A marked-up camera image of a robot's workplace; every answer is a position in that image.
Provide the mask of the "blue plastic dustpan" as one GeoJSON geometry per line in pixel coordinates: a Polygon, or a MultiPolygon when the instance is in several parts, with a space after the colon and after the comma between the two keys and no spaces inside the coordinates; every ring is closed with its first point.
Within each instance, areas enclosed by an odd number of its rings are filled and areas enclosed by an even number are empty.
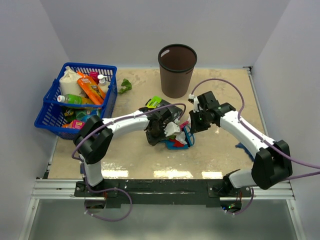
{"type": "Polygon", "coordinates": [[[161,143],[164,143],[168,150],[185,150],[189,148],[188,144],[183,144],[176,139],[171,138],[163,140],[161,143]]]}

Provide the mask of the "pink paper scrap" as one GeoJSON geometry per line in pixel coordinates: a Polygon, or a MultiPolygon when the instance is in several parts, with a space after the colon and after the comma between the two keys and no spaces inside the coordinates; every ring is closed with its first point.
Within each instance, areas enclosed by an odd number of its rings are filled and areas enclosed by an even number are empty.
{"type": "Polygon", "coordinates": [[[187,126],[190,122],[188,120],[186,120],[185,122],[183,122],[179,127],[180,129],[183,129],[185,126],[187,126]]]}

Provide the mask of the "red paper scrap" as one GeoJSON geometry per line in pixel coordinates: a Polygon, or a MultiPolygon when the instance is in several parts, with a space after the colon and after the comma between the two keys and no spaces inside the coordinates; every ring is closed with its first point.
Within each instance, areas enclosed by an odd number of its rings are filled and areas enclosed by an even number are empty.
{"type": "Polygon", "coordinates": [[[173,148],[182,148],[184,147],[185,145],[181,142],[179,142],[178,140],[176,139],[170,139],[170,145],[173,147],[173,148]]]}

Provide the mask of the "white paper scrap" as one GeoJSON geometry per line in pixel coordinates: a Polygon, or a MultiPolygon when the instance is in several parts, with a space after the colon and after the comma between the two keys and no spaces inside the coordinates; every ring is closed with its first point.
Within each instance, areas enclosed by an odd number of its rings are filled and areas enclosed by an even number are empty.
{"type": "Polygon", "coordinates": [[[175,136],[175,139],[176,139],[179,143],[181,143],[181,144],[183,144],[183,145],[186,145],[186,144],[187,144],[186,134],[185,134],[183,131],[180,132],[179,134],[177,134],[177,135],[175,136]]]}

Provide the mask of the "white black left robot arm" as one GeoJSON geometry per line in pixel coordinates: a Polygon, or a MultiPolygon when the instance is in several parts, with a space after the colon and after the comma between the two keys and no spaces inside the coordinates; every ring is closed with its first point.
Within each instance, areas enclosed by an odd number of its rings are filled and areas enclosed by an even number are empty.
{"type": "Polygon", "coordinates": [[[155,146],[174,134],[174,131],[168,129],[179,130],[176,123],[182,110],[173,109],[172,105],[153,109],[142,107],[116,118],[90,117],[73,139],[75,151],[79,153],[79,160],[83,163],[86,191],[92,196],[99,196],[103,192],[101,160],[113,139],[144,131],[148,144],[155,146]]]}

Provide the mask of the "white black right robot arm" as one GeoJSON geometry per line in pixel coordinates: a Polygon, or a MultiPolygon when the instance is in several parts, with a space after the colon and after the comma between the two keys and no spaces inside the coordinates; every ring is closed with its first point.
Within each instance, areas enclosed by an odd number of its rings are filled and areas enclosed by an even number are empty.
{"type": "Polygon", "coordinates": [[[251,169],[238,169],[223,177],[222,194],[233,197],[242,187],[253,186],[267,190],[293,174],[291,161],[282,155],[290,155],[289,145],[284,140],[274,141],[258,131],[239,117],[231,104],[220,104],[211,91],[199,96],[190,94],[188,101],[193,104],[189,112],[191,133],[217,125],[232,134],[254,158],[251,169]]]}

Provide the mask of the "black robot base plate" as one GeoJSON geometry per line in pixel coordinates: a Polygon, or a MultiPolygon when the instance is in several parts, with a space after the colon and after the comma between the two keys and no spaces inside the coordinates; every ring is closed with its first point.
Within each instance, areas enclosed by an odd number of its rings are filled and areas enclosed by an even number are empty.
{"type": "Polygon", "coordinates": [[[129,204],[129,194],[135,205],[200,205],[219,208],[223,198],[231,203],[238,195],[250,197],[248,187],[226,191],[222,179],[104,179],[89,190],[85,181],[77,181],[77,198],[106,200],[108,208],[129,204]]]}

